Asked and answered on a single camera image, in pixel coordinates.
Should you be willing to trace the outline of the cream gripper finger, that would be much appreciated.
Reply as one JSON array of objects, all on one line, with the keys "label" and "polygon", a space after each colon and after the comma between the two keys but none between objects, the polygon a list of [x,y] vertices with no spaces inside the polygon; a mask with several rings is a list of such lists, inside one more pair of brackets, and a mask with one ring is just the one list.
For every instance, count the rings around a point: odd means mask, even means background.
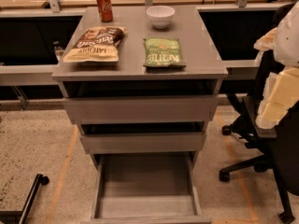
[{"label": "cream gripper finger", "polygon": [[272,129],[299,101],[299,68],[284,68],[271,73],[265,81],[255,123],[261,129]]},{"label": "cream gripper finger", "polygon": [[277,28],[273,28],[269,32],[267,32],[265,35],[260,37],[253,47],[259,51],[268,51],[274,47],[274,40],[275,35],[277,32]]}]

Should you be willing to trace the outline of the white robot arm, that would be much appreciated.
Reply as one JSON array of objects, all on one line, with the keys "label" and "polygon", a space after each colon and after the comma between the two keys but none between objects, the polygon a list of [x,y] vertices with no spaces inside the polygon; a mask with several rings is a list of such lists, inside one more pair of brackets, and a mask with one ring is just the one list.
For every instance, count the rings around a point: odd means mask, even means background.
[{"label": "white robot arm", "polygon": [[255,120],[259,128],[272,129],[299,101],[299,2],[276,28],[255,42],[254,48],[273,50],[274,60],[284,65],[281,72],[270,73],[266,79]]}]

